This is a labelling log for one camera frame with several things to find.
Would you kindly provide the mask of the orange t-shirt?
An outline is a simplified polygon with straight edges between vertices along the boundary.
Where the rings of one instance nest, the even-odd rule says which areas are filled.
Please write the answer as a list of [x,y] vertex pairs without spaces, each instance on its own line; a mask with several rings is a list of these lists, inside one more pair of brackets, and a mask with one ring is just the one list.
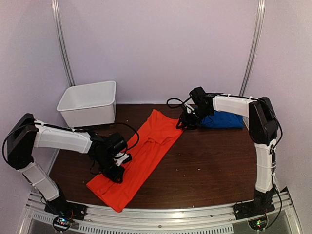
[[137,131],[139,142],[129,151],[132,161],[125,166],[123,182],[117,184],[97,175],[86,184],[87,188],[120,213],[182,135],[183,131],[176,128],[177,123],[177,119],[153,109]]

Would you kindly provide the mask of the blue pleated skirt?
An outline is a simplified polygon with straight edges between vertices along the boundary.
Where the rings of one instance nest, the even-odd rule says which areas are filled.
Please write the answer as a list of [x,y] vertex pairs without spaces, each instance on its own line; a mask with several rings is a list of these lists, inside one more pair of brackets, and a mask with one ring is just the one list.
[[192,111],[190,108],[187,108],[188,113],[195,113],[197,116],[200,114],[211,114],[214,115],[206,115],[198,124],[201,128],[209,128],[209,129],[228,129],[228,128],[238,128],[243,129],[243,116],[236,115],[228,112],[219,112],[215,111],[213,108],[203,108],[203,107],[195,107]]

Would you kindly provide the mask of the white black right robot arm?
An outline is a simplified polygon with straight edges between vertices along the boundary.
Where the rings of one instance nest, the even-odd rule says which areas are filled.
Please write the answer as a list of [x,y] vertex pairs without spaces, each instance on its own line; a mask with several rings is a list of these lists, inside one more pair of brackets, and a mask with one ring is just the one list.
[[249,136],[255,146],[257,163],[255,201],[250,204],[250,211],[254,215],[262,214],[269,206],[268,199],[274,194],[275,149],[281,138],[278,134],[282,132],[270,99],[207,93],[202,87],[194,88],[189,98],[196,108],[186,101],[179,105],[182,113],[177,129],[196,129],[205,117],[213,116],[215,112],[235,114],[249,120]]

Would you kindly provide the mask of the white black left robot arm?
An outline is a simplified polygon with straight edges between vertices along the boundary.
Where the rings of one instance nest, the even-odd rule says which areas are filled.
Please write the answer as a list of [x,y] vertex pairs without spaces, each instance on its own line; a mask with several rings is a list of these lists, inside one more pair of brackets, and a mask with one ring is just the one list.
[[4,161],[19,171],[35,187],[59,216],[70,212],[61,189],[37,164],[34,148],[62,149],[86,154],[99,165],[102,175],[114,183],[122,183],[123,164],[132,160],[128,145],[120,133],[100,136],[94,131],[65,128],[34,119],[26,113],[7,135],[2,144]]

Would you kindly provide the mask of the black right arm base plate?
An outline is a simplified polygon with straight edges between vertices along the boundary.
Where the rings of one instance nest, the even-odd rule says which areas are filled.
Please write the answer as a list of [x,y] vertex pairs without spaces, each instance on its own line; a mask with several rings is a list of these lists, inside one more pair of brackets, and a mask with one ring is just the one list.
[[236,220],[251,218],[259,215],[265,215],[275,210],[272,198],[269,200],[256,197],[254,200],[234,204],[233,211]]

